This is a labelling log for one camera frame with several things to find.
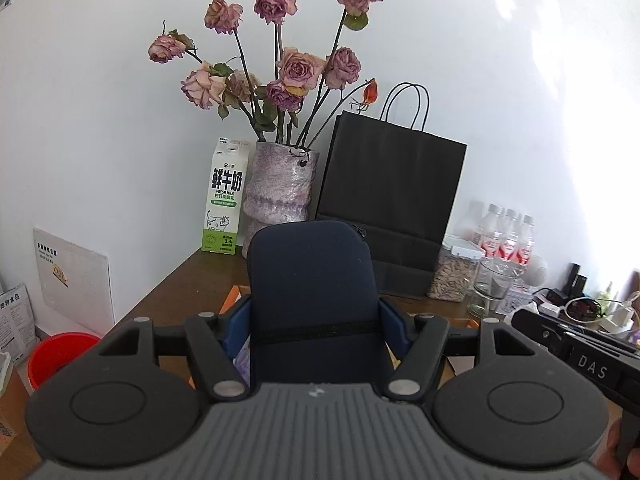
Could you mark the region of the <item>purple fabric pouch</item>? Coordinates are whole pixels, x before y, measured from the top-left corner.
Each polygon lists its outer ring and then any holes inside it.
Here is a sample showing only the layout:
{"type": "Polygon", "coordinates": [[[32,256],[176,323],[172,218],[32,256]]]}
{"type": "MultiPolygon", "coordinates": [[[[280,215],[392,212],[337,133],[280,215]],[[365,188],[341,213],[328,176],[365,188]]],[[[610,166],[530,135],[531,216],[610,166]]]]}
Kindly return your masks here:
{"type": "Polygon", "coordinates": [[[244,382],[250,386],[250,337],[247,337],[244,344],[242,344],[241,349],[233,360],[233,364],[244,382]]]}

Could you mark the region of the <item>dark navy soft case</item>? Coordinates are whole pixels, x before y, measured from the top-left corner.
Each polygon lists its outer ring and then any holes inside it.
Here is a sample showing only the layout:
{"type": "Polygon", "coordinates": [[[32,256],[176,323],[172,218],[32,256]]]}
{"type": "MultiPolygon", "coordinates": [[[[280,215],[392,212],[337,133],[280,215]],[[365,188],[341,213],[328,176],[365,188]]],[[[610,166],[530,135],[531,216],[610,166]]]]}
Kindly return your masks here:
{"type": "Polygon", "coordinates": [[[382,384],[393,370],[370,250],[339,221],[259,231],[247,255],[255,382],[382,384]]]}

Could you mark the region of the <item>red orange cardboard box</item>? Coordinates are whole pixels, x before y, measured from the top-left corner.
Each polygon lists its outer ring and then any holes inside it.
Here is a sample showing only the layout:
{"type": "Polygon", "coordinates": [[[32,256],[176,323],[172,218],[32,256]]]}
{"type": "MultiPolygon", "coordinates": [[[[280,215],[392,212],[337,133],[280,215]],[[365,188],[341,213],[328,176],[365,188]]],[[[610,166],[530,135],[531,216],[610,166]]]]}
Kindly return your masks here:
{"type": "MultiPolygon", "coordinates": [[[[250,289],[244,285],[233,285],[228,293],[224,303],[221,305],[218,313],[223,314],[232,308],[232,306],[241,298],[243,294],[248,294],[250,289]]],[[[446,318],[452,327],[457,328],[477,328],[478,322],[474,321],[466,310],[466,305],[457,302],[449,302],[435,300],[430,298],[424,299],[407,299],[388,296],[388,299],[394,300],[398,307],[408,313],[408,315],[417,315],[418,313],[434,313],[446,318]]]]}

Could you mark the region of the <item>white power adapter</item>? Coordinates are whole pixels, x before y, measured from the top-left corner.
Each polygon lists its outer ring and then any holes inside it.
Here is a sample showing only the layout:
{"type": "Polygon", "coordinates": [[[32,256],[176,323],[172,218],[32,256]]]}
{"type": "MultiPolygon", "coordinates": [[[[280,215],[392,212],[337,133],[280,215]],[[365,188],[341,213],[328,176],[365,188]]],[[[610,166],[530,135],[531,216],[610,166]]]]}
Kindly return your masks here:
{"type": "Polygon", "coordinates": [[[616,304],[615,309],[602,318],[600,329],[612,335],[629,332],[634,327],[635,313],[636,311],[629,302],[616,304]]]}

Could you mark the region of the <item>clear jar of seeds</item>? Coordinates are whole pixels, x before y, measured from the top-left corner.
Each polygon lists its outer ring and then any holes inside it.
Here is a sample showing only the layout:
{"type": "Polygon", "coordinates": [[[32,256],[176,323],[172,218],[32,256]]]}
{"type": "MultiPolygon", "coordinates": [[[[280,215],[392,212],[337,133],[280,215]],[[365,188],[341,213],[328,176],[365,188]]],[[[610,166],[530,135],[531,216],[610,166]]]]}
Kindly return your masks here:
{"type": "Polygon", "coordinates": [[[442,240],[428,298],[462,302],[483,258],[484,252],[469,240],[446,235],[442,240]]]}

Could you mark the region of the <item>black charger block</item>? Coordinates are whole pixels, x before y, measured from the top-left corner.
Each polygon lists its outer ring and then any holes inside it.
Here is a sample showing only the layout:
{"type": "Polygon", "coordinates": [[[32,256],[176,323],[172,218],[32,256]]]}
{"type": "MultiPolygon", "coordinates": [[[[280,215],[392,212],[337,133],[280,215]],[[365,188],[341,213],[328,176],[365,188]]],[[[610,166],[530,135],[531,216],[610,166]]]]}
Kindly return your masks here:
{"type": "Polygon", "coordinates": [[[573,263],[564,286],[568,298],[581,297],[584,293],[587,277],[580,273],[580,265],[573,263]]]}

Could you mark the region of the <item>white green milk carton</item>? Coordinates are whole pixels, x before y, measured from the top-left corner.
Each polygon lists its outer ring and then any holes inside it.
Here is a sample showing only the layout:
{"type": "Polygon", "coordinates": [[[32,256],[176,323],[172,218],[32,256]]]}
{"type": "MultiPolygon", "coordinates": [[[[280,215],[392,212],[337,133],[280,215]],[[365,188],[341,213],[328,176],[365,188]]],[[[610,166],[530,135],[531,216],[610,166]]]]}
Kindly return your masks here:
{"type": "Polygon", "coordinates": [[[235,254],[249,158],[247,141],[218,139],[207,185],[203,252],[235,254]]]}

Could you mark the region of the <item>clear glass cup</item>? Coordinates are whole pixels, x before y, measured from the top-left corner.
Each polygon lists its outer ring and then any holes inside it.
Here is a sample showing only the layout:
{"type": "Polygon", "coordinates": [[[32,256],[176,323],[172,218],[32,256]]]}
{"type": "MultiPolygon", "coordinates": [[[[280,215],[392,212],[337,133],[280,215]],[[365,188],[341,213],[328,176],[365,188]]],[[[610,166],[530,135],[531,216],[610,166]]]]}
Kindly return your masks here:
{"type": "Polygon", "coordinates": [[[471,287],[468,312],[476,318],[497,312],[513,284],[513,274],[507,264],[483,259],[471,287]]]}

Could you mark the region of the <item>white round speaker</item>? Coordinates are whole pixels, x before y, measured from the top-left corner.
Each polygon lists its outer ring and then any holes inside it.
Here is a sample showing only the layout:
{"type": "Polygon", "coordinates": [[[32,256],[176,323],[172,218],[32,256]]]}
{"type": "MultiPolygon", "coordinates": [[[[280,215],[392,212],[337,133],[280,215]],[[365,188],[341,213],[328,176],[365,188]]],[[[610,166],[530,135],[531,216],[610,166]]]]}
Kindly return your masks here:
{"type": "Polygon", "coordinates": [[[542,286],[548,278],[548,263],[538,255],[531,255],[523,274],[523,281],[528,286],[542,286]]]}

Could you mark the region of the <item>water bottle left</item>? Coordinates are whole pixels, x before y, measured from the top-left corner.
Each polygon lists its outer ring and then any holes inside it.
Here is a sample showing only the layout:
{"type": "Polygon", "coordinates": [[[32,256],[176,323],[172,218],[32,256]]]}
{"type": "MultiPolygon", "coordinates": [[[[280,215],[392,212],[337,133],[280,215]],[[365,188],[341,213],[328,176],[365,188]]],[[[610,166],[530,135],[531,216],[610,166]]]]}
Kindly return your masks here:
{"type": "Polygon", "coordinates": [[[490,204],[486,216],[480,222],[480,249],[486,258],[494,258],[500,245],[500,218],[502,208],[496,204],[490,204]]]}

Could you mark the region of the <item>water bottle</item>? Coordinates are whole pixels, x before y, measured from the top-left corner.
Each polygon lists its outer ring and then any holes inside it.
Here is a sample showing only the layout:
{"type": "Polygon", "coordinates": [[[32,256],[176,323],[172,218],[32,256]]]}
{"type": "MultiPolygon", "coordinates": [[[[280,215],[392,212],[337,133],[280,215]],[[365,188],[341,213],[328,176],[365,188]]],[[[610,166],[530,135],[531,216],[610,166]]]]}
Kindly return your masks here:
{"type": "Polygon", "coordinates": [[[509,261],[518,244],[518,213],[508,208],[500,226],[500,240],[497,257],[501,261],[509,261]]]}
{"type": "Polygon", "coordinates": [[[480,249],[486,258],[494,258],[500,245],[500,218],[502,208],[496,204],[490,204],[486,216],[480,222],[480,249]]]}
{"type": "Polygon", "coordinates": [[[535,245],[534,218],[526,214],[521,223],[518,244],[514,252],[514,262],[519,266],[527,266],[535,245]]]}

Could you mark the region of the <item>black paper shopping bag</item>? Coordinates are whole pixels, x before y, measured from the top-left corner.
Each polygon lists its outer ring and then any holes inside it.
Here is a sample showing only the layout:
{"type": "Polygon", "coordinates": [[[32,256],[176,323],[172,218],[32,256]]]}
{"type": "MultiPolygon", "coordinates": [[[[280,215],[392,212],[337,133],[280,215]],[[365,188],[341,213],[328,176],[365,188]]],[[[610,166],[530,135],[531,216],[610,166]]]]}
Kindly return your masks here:
{"type": "Polygon", "coordinates": [[[462,174],[466,146],[426,131],[431,96],[413,88],[418,108],[409,127],[390,122],[401,82],[380,117],[336,118],[316,217],[340,220],[368,244],[382,294],[423,297],[431,288],[462,174]]]}

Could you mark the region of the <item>water bottle middle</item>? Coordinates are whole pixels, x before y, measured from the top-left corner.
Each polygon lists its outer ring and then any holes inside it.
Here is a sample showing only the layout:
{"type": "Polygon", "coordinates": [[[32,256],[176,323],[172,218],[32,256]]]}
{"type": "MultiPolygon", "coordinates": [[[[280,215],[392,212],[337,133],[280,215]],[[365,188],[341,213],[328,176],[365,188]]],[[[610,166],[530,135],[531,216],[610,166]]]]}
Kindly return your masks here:
{"type": "Polygon", "coordinates": [[[500,240],[497,257],[501,261],[509,261],[518,244],[518,213],[508,208],[500,226],[500,240]]]}

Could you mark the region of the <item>purple textured vase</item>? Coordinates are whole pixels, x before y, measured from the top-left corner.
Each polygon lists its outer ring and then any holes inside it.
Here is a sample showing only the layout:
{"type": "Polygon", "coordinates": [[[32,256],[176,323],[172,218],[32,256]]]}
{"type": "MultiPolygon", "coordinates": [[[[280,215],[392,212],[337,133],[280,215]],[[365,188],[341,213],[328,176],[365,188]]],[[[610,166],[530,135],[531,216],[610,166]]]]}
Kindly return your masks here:
{"type": "Polygon", "coordinates": [[[243,194],[243,257],[261,229],[308,220],[317,162],[314,151],[273,142],[256,144],[243,194]]]}

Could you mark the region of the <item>water bottle right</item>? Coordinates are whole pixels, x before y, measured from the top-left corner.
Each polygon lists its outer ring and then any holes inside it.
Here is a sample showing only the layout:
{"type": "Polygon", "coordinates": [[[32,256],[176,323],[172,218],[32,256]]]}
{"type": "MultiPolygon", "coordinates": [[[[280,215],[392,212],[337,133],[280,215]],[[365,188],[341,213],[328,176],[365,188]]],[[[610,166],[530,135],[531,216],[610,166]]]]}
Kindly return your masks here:
{"type": "Polygon", "coordinates": [[[535,245],[534,218],[526,214],[521,223],[518,244],[514,252],[514,262],[519,266],[527,266],[535,245]]]}

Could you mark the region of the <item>red plastic bucket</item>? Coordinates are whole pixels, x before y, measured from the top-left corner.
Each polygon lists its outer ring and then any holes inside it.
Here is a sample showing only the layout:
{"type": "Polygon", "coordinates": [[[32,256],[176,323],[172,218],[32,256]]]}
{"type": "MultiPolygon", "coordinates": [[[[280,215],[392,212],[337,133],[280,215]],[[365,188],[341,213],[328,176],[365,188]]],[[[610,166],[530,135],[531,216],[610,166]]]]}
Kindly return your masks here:
{"type": "Polygon", "coordinates": [[[43,339],[27,362],[27,378],[34,390],[41,387],[63,367],[94,347],[100,337],[81,332],[66,332],[43,339]]]}

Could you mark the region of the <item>blue white paper packages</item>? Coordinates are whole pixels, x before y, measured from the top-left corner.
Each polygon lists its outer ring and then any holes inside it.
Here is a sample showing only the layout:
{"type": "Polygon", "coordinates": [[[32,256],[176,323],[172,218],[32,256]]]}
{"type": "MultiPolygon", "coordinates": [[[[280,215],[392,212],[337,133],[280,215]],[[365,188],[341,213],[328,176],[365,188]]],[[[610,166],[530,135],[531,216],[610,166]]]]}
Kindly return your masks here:
{"type": "Polygon", "coordinates": [[[29,294],[24,284],[0,297],[0,350],[9,353],[14,365],[28,359],[38,344],[29,294]]]}

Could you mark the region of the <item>dried pink roses bouquet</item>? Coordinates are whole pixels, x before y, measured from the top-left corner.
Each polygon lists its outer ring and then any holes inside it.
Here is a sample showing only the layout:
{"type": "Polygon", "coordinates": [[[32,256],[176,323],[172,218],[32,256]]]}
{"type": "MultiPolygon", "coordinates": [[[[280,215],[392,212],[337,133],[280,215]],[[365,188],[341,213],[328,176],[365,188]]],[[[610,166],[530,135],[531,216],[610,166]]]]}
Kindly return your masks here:
{"type": "Polygon", "coordinates": [[[309,151],[329,119],[347,101],[361,113],[378,99],[374,78],[358,84],[362,70],[359,58],[354,50],[341,46],[340,40],[344,29],[365,29],[371,4],[381,1],[336,0],[342,14],[329,54],[320,56],[285,47],[283,25],[297,13],[297,0],[254,0],[255,14],[273,31],[273,78],[264,83],[248,69],[239,34],[244,9],[236,2],[212,0],[203,22],[216,34],[232,37],[238,55],[227,62],[206,62],[191,38],[178,29],[168,30],[163,22],[162,32],[149,46],[148,58],[156,64],[192,58],[198,66],[180,81],[180,90],[192,105],[200,110],[215,107],[220,119],[228,117],[230,110],[239,110],[259,142],[266,142],[266,134],[274,133],[274,143],[309,151]],[[332,92],[337,92],[338,101],[310,136],[314,118],[332,92]],[[299,114],[307,101],[311,104],[309,116],[300,126],[299,114]]]}

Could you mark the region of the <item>white wall panel with sticker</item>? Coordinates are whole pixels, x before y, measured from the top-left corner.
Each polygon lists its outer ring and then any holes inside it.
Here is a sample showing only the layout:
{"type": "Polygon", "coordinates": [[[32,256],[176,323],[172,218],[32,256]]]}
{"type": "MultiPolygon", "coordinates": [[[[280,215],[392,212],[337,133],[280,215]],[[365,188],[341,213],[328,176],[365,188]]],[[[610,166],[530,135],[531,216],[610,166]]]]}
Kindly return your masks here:
{"type": "Polygon", "coordinates": [[[64,318],[103,336],[116,323],[107,256],[34,229],[44,303],[64,318]]]}

